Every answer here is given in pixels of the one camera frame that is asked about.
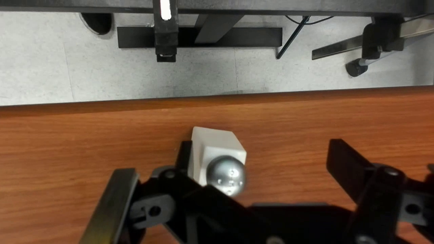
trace wooden table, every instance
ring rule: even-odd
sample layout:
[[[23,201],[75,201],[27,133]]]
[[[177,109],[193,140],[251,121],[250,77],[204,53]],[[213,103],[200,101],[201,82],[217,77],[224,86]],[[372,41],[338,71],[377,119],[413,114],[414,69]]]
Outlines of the wooden table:
[[[248,152],[248,205],[354,208],[326,171],[330,138],[423,179],[434,90],[396,88],[0,109],[0,243],[78,243],[116,168],[145,180],[193,126],[234,130]],[[409,225],[400,235],[426,243]],[[148,243],[171,243],[163,228]]]

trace metal ball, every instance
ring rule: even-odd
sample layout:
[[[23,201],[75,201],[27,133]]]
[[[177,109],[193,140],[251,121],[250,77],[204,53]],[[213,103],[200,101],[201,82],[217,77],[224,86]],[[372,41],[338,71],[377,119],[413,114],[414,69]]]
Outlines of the metal ball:
[[[227,195],[239,195],[246,186],[244,164],[232,156],[216,157],[208,166],[206,182]]]

